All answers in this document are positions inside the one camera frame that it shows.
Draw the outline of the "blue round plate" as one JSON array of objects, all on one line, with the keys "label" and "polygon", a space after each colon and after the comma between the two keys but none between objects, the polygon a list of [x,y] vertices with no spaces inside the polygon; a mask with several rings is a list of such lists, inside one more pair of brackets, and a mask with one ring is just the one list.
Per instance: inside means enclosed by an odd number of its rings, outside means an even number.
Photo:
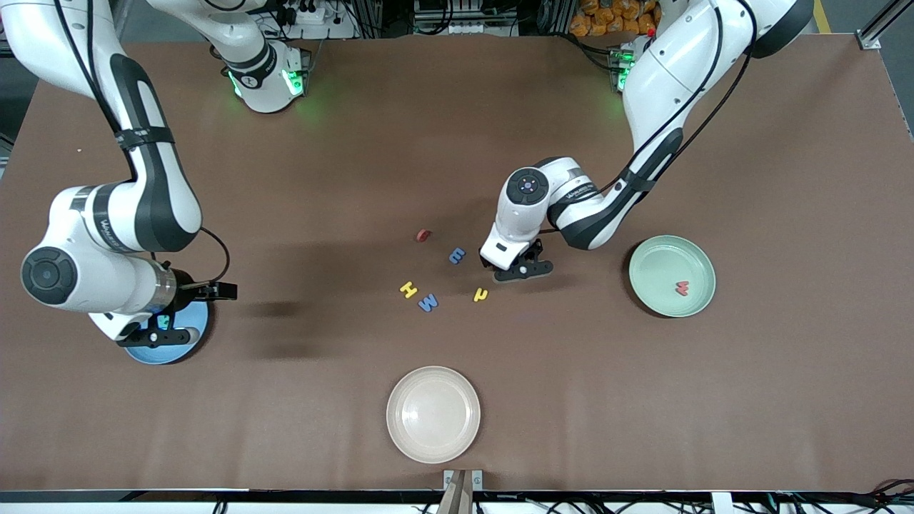
[{"label": "blue round plate", "polygon": [[201,351],[208,341],[212,322],[209,303],[193,302],[176,313],[178,328],[195,328],[200,336],[195,345],[162,348],[124,348],[135,361],[151,366],[176,364]]}]

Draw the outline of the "green round plate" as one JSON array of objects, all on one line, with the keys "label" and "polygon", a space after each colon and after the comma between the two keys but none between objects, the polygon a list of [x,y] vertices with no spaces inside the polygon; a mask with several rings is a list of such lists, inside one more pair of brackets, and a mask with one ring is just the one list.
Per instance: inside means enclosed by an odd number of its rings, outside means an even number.
[{"label": "green round plate", "polygon": [[[631,254],[628,276],[643,305],[666,318],[689,318],[710,305],[717,276],[708,254],[687,238],[661,235],[647,238]],[[690,283],[689,295],[679,296],[677,282]]]}]

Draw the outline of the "cream white round plate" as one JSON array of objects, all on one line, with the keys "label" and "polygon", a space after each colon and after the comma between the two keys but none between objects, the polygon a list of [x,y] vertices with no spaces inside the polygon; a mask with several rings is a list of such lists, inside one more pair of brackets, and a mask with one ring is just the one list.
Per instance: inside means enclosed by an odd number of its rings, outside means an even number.
[{"label": "cream white round plate", "polygon": [[392,388],[386,429],[399,452],[421,464],[460,458],[476,441],[482,403],[473,384],[443,366],[416,368]]}]

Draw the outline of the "white power strip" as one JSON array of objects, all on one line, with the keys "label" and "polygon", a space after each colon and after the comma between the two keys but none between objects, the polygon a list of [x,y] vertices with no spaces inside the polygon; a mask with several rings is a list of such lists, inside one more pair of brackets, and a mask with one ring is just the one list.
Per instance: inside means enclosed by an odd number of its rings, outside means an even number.
[{"label": "white power strip", "polygon": [[337,25],[340,21],[334,0],[276,0],[276,20],[283,27]]},{"label": "white power strip", "polygon": [[411,0],[413,32],[422,35],[512,36],[521,0]]}]

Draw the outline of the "orange packaged items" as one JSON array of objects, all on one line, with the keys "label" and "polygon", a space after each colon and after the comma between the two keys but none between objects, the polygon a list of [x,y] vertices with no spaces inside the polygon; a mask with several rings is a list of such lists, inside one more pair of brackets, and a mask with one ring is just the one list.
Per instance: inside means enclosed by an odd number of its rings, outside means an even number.
[{"label": "orange packaged items", "polygon": [[568,31],[578,38],[616,32],[654,36],[663,13],[659,0],[578,0]]}]

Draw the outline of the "metal table edge bracket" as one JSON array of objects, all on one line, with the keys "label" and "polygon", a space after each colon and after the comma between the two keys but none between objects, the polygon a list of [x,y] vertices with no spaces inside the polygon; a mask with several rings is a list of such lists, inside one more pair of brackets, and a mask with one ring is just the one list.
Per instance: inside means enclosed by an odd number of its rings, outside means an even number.
[{"label": "metal table edge bracket", "polygon": [[444,492],[436,514],[479,514],[474,494],[483,491],[483,471],[445,470]]}]

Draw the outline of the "aluminium frame profile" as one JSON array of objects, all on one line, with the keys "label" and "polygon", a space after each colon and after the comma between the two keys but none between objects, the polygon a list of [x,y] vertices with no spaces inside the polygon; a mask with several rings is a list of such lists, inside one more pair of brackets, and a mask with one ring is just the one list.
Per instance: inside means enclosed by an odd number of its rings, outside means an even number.
[{"label": "aluminium frame profile", "polygon": [[875,50],[881,48],[880,36],[888,29],[901,14],[914,6],[914,0],[888,0],[878,13],[868,20],[861,29],[856,30],[855,38],[861,50]]}]

